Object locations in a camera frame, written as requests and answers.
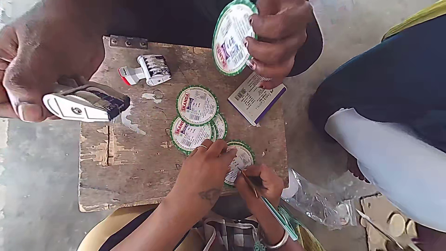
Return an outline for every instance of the circular sticker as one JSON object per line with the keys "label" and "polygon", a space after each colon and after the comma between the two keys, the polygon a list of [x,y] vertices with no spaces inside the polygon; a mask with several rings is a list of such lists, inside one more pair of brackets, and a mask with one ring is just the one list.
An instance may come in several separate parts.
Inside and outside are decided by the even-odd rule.
{"label": "circular sticker", "polygon": [[177,97],[177,112],[188,124],[196,126],[207,124],[218,111],[217,97],[203,86],[188,86]]}
{"label": "circular sticker", "polygon": [[170,127],[170,136],[173,144],[183,153],[190,154],[205,139],[215,138],[215,129],[211,124],[189,125],[180,117],[176,117]]}
{"label": "circular sticker", "polygon": [[212,54],[224,75],[239,74],[251,58],[243,40],[257,38],[249,24],[249,17],[254,13],[258,13],[257,7],[249,0],[234,0],[220,13],[212,39]]}
{"label": "circular sticker", "polygon": [[255,163],[255,156],[251,148],[242,141],[230,141],[227,144],[227,150],[237,149],[237,156],[233,159],[229,167],[231,171],[226,174],[224,182],[233,186],[237,173]]}
{"label": "circular sticker", "polygon": [[225,138],[227,134],[227,123],[224,119],[223,115],[218,113],[217,116],[214,118],[213,122],[215,123],[215,126],[217,127],[217,138]]}

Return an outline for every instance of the grey floor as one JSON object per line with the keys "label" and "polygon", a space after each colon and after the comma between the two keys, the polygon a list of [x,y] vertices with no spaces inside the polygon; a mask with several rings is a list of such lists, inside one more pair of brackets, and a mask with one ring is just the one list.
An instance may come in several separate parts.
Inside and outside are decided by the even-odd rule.
{"label": "grey floor", "polygon": [[[33,1],[0,0],[0,8],[16,17]],[[338,66],[379,43],[390,27],[436,0],[310,1],[322,29],[324,50],[307,72],[285,83],[289,166],[317,184],[341,177],[358,193],[370,193],[373,187],[331,168],[345,162],[338,146],[300,143],[315,137],[306,118],[307,101]],[[71,121],[0,120],[0,251],[76,250],[85,233],[110,213],[78,210],[79,128]],[[339,152],[339,158],[316,157],[324,151]],[[360,227],[327,231],[305,216],[301,219],[327,251],[367,249]]]}

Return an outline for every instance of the transparent plastic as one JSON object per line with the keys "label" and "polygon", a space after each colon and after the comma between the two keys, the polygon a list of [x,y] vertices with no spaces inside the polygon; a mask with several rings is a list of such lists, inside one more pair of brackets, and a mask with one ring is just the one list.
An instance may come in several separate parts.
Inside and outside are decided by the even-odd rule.
{"label": "transparent plastic", "polygon": [[285,202],[330,230],[357,225],[352,199],[344,200],[341,193],[310,183],[291,168],[288,173],[289,188],[282,192]]}

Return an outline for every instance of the silver bangle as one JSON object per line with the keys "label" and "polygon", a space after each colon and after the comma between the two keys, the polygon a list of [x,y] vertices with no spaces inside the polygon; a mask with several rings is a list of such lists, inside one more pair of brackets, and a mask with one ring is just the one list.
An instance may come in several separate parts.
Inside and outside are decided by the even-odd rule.
{"label": "silver bangle", "polygon": [[263,236],[263,239],[262,239],[262,243],[265,246],[265,248],[268,248],[268,249],[278,249],[278,248],[281,248],[281,247],[283,247],[285,245],[286,241],[288,240],[288,236],[289,236],[288,232],[285,230],[285,233],[284,233],[282,239],[276,245],[273,245],[273,246],[268,245],[266,243],[266,241],[265,241],[265,237],[264,236]]}

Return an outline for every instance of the wooden board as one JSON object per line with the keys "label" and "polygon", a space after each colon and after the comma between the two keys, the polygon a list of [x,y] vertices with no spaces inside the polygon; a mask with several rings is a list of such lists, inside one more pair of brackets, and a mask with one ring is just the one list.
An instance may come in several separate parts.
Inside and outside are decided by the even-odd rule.
{"label": "wooden board", "polygon": [[[369,216],[376,224],[381,226],[387,233],[391,233],[389,230],[389,222],[388,219],[394,213],[400,214],[403,216],[405,221],[405,232],[403,233],[404,237],[397,237],[401,243],[404,243],[403,240],[411,239],[417,237],[409,236],[406,230],[407,223],[410,219],[408,219],[397,207],[395,207],[384,195],[371,195],[367,197],[363,197],[360,199],[361,206],[365,215]],[[375,250],[387,250],[386,244],[388,243],[387,239],[381,235],[372,225],[370,225],[367,221],[361,220],[361,224],[365,225],[367,232],[367,243],[369,251]]]}
{"label": "wooden board", "polygon": [[[210,49],[149,43],[148,50],[109,46],[104,38],[105,60],[92,81],[128,95],[133,108],[127,119],[145,134],[114,123],[82,123],[80,139],[79,208],[83,212],[159,203],[173,187],[186,158],[172,146],[169,128],[176,117],[175,100],[187,85],[200,84],[212,90],[228,123],[226,139],[241,139],[255,152],[257,163],[276,170],[288,183],[285,123],[277,102],[260,122],[250,126],[227,98],[251,74],[247,68],[235,77],[223,76],[214,66]],[[139,67],[141,54],[166,58],[172,79],[150,87],[145,81],[127,86],[118,74],[122,66]],[[142,98],[156,94],[162,102]],[[223,194],[233,193],[225,188]]]}

